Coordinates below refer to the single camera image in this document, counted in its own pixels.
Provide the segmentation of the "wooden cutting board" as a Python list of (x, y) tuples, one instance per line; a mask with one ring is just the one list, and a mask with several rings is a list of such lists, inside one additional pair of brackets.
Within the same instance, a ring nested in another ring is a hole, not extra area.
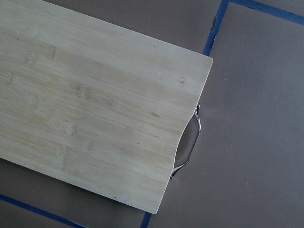
[(3, 0), (0, 156), (155, 214), (212, 63), (42, 0)]

